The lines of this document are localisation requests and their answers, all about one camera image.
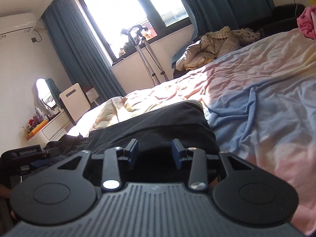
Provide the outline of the beige quilted jacket pile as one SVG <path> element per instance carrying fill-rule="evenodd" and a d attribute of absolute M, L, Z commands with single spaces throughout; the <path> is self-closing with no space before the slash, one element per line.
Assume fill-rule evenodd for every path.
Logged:
<path fill-rule="evenodd" d="M 188 45 L 175 63 L 178 71 L 200 68 L 220 57 L 260 39 L 260 33 L 249 28 L 231 30 L 225 26 L 216 32 L 207 32 L 198 41 Z"/>

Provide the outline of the white dresser table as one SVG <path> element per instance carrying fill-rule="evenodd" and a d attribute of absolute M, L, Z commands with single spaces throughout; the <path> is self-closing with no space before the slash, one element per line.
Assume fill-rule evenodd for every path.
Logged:
<path fill-rule="evenodd" d="M 48 142 L 58 141 L 72 126 L 68 115 L 62 111 L 31 137 L 27 144 L 29 146 L 40 145 L 44 148 Z"/>

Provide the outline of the black sofa chair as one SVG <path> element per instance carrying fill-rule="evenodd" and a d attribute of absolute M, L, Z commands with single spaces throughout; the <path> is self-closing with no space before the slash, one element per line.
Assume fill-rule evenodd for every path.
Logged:
<path fill-rule="evenodd" d="M 268 36 L 280 32 L 290 31 L 297 27 L 296 19 L 304 11 L 304 9 L 304 5 L 301 4 L 280 5 L 272 10 L 271 16 L 256 20 L 251 23 L 244 24 L 239 29 L 249 28 L 254 32 L 259 32 L 260 39 L 266 38 Z M 203 35 L 198 36 L 196 39 L 189 42 L 188 45 L 198 41 L 202 36 Z M 189 71 L 178 71 L 174 69 L 173 77 L 176 79 L 185 75 L 188 72 Z"/>

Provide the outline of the pink fleece blanket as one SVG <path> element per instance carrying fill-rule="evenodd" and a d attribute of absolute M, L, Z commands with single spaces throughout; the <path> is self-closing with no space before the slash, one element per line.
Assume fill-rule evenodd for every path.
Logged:
<path fill-rule="evenodd" d="M 300 32 L 306 37 L 315 40 L 315 5 L 307 7 L 297 18 Z"/>

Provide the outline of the black hooded garment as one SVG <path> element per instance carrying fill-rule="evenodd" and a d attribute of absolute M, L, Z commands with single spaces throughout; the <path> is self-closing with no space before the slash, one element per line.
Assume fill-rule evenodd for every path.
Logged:
<path fill-rule="evenodd" d="M 185 148 L 204 150 L 206 157 L 219 152 L 201 103 L 185 101 L 94 130 L 87 138 L 76 137 L 75 147 L 47 170 L 44 178 L 51 182 L 86 180 L 101 186 L 104 152 L 116 146 L 125 148 L 132 139 L 138 140 L 138 158 L 134 168 L 123 173 L 125 184 L 184 182 L 187 185 L 190 171 L 177 170 L 171 153 L 173 139 L 179 139 Z"/>

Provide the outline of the yellow plush pillow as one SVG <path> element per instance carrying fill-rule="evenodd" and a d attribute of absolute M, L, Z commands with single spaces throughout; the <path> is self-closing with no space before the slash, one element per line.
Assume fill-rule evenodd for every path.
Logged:
<path fill-rule="evenodd" d="M 310 6 L 316 5 L 316 0 L 309 0 Z"/>

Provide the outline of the white panel appliance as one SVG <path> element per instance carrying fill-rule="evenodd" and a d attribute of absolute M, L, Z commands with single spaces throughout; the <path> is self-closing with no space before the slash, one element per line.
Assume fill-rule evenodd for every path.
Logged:
<path fill-rule="evenodd" d="M 86 93 L 78 83 L 61 92 L 59 98 L 74 125 L 91 108 Z"/>

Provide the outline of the white air conditioner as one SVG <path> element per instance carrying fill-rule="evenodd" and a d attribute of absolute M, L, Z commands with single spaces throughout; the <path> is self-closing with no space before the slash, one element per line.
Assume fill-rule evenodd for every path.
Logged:
<path fill-rule="evenodd" d="M 36 18 L 33 13 L 21 13 L 1 17 L 1 38 L 10 34 L 28 33 L 34 29 Z"/>

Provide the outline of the oval vanity mirror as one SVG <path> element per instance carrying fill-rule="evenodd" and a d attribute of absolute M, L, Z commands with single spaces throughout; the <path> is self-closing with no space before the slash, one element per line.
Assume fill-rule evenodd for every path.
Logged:
<path fill-rule="evenodd" d="M 40 102 L 46 107 L 53 110 L 57 103 L 53 98 L 53 95 L 51 94 L 51 91 L 46 83 L 46 80 L 39 78 L 36 80 L 36 89 L 38 91 L 38 98 Z"/>

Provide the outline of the window with dark frame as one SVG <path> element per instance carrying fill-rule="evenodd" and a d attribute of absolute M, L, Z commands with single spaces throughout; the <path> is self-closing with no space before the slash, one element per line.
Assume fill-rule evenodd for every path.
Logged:
<path fill-rule="evenodd" d="M 145 38 L 154 42 L 191 24 L 181 0 L 78 1 L 114 63 L 135 52 L 122 29 L 141 25 Z"/>

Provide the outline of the teal curtain right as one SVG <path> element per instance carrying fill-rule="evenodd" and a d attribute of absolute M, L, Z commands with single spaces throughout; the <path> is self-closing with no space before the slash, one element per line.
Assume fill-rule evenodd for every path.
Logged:
<path fill-rule="evenodd" d="M 224 26 L 239 29 L 242 25 L 268 17 L 273 0 L 181 0 L 194 27 L 191 41 Z"/>

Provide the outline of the teal curtain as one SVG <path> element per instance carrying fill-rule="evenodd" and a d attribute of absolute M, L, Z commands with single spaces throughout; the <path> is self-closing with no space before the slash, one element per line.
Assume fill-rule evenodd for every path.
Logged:
<path fill-rule="evenodd" d="M 239 29 L 242 25 L 268 17 L 273 0 L 181 0 L 194 27 L 191 41 L 224 26 Z"/>
<path fill-rule="evenodd" d="M 126 95 L 71 0 L 53 0 L 42 20 L 73 84 L 87 90 L 95 88 L 102 102 Z"/>

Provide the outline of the pastel rainbow bed sheet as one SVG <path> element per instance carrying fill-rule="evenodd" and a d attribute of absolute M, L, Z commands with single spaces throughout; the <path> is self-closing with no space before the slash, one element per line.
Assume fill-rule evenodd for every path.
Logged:
<path fill-rule="evenodd" d="M 229 53 L 180 78 L 115 97 L 71 128 L 88 136 L 143 113 L 197 100 L 220 149 L 284 179 L 299 195 L 292 224 L 315 232 L 315 40 L 299 29 Z"/>

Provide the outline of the teal curtain left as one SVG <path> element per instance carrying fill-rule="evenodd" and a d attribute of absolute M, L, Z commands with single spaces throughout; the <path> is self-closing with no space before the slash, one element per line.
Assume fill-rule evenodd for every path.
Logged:
<path fill-rule="evenodd" d="M 73 84 L 87 90 L 95 88 L 102 102 L 126 95 L 71 0 L 53 0 L 42 20 Z"/>

